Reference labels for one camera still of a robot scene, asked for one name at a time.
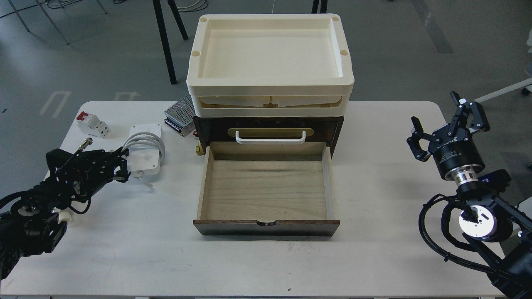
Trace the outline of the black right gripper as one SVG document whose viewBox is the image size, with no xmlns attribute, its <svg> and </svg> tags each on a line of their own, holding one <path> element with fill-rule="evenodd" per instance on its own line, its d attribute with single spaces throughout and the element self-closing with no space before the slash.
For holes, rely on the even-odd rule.
<svg viewBox="0 0 532 299">
<path fill-rule="evenodd" d="M 490 123 L 480 103 L 468 101 L 455 91 L 450 92 L 450 95 L 457 109 L 448 124 L 449 127 L 441 127 L 434 131 L 433 135 L 429 135 L 424 132 L 420 120 L 411 117 L 414 127 L 411 137 L 406 140 L 417 160 L 426 162 L 431 155 L 434 157 L 439 174 L 444 180 L 452 180 L 450 173 L 459 167 L 471 166 L 476 173 L 484 170 L 485 163 L 473 142 L 473 134 L 490 130 Z M 428 151 L 421 148 L 420 140 L 429 141 Z"/>
</svg>

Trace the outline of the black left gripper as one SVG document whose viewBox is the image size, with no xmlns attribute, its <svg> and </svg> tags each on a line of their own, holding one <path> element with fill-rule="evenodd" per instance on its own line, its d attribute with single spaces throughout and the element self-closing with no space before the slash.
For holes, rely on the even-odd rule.
<svg viewBox="0 0 532 299">
<path fill-rule="evenodd" d="M 89 199 L 106 184 L 127 182 L 131 173 L 127 165 L 129 149 L 83 151 L 72 154 L 59 148 L 46 154 L 50 176 L 46 178 L 47 199 Z"/>
</svg>

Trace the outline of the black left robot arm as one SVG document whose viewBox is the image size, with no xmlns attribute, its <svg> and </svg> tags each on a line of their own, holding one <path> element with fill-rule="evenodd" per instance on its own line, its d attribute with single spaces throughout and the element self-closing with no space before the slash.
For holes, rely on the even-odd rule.
<svg viewBox="0 0 532 299">
<path fill-rule="evenodd" d="M 55 148 L 46 154 L 50 175 L 32 189 L 1 199 L 11 204 L 1 213 L 1 278 L 5 279 L 21 257 L 51 253 L 64 236 L 68 224 L 59 220 L 58 210 L 73 202 L 91 206 L 95 193 L 114 180 L 126 182 L 128 149 L 107 152 L 78 150 L 69 153 Z"/>
</svg>

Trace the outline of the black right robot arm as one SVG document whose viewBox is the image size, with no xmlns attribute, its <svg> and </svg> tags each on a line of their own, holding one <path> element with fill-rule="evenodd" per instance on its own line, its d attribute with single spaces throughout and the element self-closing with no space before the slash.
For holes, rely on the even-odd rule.
<svg viewBox="0 0 532 299">
<path fill-rule="evenodd" d="M 426 134 L 420 120 L 407 144 L 422 162 L 434 158 L 442 179 L 454 181 L 456 195 L 437 194 L 424 204 L 418 227 L 424 242 L 445 261 L 483 272 L 492 285 L 511 299 L 531 297 L 531 219 L 502 199 L 511 180 L 504 169 L 479 177 L 485 163 L 473 142 L 473 134 L 490 130 L 483 106 L 451 93 L 456 113 L 443 127 Z M 447 204 L 441 213 L 441 232 L 456 248 L 479 254 L 486 265 L 462 259 L 437 245 L 429 236 L 425 217 L 438 202 Z"/>
</svg>

